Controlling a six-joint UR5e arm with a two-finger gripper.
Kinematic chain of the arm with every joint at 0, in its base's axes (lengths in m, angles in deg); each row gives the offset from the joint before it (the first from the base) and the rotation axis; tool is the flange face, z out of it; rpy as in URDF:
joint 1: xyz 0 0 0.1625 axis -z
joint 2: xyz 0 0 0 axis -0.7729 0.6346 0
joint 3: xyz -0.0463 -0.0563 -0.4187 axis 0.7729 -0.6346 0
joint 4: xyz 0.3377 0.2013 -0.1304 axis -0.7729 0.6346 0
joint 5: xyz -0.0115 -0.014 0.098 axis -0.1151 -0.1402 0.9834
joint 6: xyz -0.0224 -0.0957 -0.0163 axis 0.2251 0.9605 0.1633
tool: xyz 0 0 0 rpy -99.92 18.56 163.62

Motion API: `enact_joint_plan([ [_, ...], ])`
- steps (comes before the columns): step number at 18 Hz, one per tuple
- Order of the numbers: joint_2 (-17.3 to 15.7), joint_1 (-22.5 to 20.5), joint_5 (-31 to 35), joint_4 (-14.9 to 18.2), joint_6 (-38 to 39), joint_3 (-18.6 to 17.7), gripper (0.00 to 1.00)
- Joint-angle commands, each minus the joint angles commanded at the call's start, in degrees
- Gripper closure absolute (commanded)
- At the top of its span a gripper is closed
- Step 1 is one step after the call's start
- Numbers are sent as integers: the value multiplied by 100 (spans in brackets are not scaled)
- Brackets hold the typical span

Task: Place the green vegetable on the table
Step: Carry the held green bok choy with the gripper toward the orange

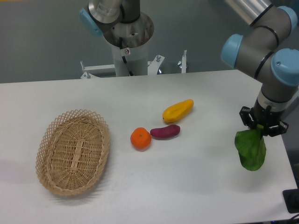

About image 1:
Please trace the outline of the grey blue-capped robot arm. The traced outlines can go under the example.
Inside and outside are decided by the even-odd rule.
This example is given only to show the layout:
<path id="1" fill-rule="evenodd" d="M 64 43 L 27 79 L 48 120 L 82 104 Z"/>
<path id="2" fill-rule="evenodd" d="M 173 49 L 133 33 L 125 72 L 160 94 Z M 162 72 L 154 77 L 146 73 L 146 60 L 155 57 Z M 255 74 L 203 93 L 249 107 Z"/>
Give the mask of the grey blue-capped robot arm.
<path id="1" fill-rule="evenodd" d="M 278 46 L 296 28 L 296 12 L 275 7 L 268 0 L 229 0 L 227 4 L 253 30 L 248 36 L 230 36 L 221 50 L 221 60 L 262 84 L 254 106 L 240 110 L 242 122 L 250 129 L 261 125 L 264 136 L 284 134 L 288 124 L 281 116 L 298 91 L 299 52 Z M 90 33 L 103 35 L 112 47 L 117 76 L 158 73 L 164 58 L 146 59 L 144 47 L 154 26 L 140 11 L 140 1 L 91 0 L 79 16 Z"/>

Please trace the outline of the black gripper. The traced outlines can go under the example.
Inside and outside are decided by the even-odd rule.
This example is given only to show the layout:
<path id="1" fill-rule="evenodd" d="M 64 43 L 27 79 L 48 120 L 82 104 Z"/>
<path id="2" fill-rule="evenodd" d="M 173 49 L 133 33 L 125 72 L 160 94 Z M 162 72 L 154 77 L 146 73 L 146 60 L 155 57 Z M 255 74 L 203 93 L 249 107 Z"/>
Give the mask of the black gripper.
<path id="1" fill-rule="evenodd" d="M 260 103 L 256 100 L 252 108 L 243 106 L 239 112 L 241 120 L 250 129 L 257 129 L 258 126 L 267 131 L 271 137 L 282 135 L 287 132 L 289 124 L 282 121 L 284 109 L 276 108 L 279 103 L 270 101 L 270 104 Z"/>

